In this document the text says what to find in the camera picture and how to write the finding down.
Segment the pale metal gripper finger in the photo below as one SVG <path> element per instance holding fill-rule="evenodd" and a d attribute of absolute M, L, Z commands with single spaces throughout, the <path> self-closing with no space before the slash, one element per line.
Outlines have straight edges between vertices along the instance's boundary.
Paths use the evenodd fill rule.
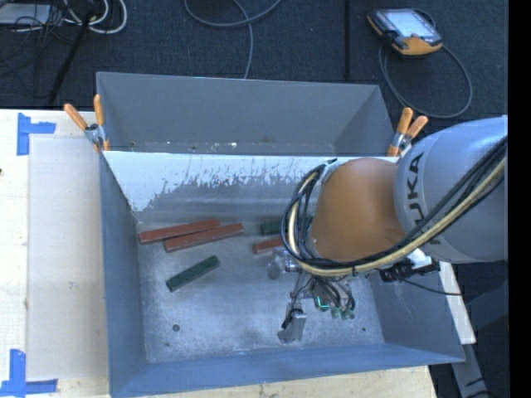
<path fill-rule="evenodd" d="M 292 319 L 293 316 L 291 314 L 286 315 L 280 326 L 280 330 L 277 332 L 277 337 L 282 343 L 290 343 L 294 341 L 292 332 Z"/>
<path fill-rule="evenodd" d="M 291 327 L 292 327 L 292 339 L 300 341 L 303 337 L 304 326 L 306 323 L 307 314 L 296 312 L 292 314 Z"/>

